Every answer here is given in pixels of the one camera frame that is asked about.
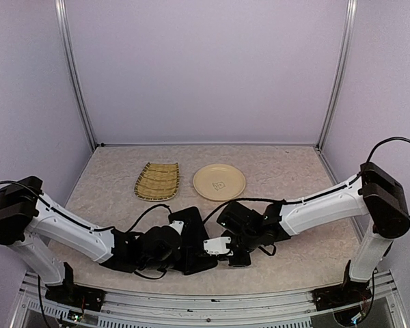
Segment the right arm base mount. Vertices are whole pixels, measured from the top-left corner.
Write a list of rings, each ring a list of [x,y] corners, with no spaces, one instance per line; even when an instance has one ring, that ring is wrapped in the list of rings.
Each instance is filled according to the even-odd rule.
[[[363,290],[355,288],[343,290],[340,285],[335,285],[317,288],[313,290],[312,296],[316,310],[323,311],[358,303],[364,299],[370,299],[372,292],[368,288]]]

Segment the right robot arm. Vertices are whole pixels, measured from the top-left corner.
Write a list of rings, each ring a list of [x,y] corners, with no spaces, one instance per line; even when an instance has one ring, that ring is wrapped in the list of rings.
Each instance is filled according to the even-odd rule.
[[[336,298],[350,303],[366,289],[393,241],[410,229],[410,211],[402,185],[366,159],[359,171],[324,191],[296,200],[268,200],[262,214],[233,199],[214,209],[222,236],[203,242],[210,256],[227,257],[236,267],[248,264],[255,249],[274,246],[306,230],[354,216],[369,216],[363,240],[345,267]]]

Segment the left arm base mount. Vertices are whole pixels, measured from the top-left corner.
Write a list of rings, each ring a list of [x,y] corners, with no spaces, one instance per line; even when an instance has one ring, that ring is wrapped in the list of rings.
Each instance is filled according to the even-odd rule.
[[[104,290],[80,285],[48,286],[45,298],[81,310],[100,312],[105,295]]]

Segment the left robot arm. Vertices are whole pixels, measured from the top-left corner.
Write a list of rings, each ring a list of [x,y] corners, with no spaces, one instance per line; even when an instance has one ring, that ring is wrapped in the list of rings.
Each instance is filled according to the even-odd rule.
[[[147,232],[100,227],[71,213],[29,176],[0,181],[0,245],[13,249],[66,303],[82,297],[70,265],[45,245],[47,237],[113,271],[138,275],[150,264],[164,273],[180,258],[184,223],[174,220]]]

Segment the black zip tool case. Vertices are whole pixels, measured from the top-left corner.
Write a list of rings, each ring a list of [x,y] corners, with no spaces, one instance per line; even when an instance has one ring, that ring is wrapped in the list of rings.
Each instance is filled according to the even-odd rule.
[[[195,206],[179,210],[169,215],[169,222],[184,223],[180,247],[180,259],[174,264],[173,270],[183,275],[193,275],[215,268],[218,265],[216,257],[204,251],[204,241],[210,237],[204,227],[199,209]]]

